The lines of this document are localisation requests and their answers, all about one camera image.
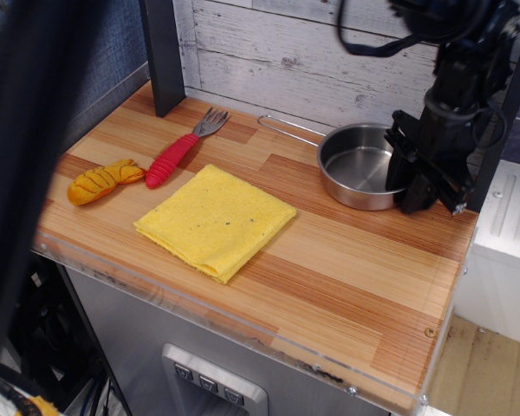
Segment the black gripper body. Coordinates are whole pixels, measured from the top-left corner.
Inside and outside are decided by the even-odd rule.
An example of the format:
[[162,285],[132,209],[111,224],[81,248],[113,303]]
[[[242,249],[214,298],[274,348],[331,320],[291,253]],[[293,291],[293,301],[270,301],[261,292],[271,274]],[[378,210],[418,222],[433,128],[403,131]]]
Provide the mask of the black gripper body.
[[467,159],[476,149],[474,121],[479,113],[477,106],[464,113],[452,109],[435,100],[429,90],[419,118],[396,110],[387,129],[386,140],[392,147],[397,139],[407,139],[413,146],[415,173],[435,172],[440,176],[437,201],[453,215],[465,209],[475,189]]

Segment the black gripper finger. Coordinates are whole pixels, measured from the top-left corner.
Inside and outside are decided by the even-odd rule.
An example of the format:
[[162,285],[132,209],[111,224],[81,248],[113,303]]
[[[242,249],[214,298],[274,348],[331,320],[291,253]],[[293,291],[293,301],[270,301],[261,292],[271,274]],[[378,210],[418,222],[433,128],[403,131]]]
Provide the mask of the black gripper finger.
[[416,172],[407,188],[401,211],[413,214],[431,208],[439,198],[440,176],[435,172]]
[[413,162],[416,151],[407,139],[397,139],[393,145],[393,154],[387,169],[386,190],[406,189],[415,174]]

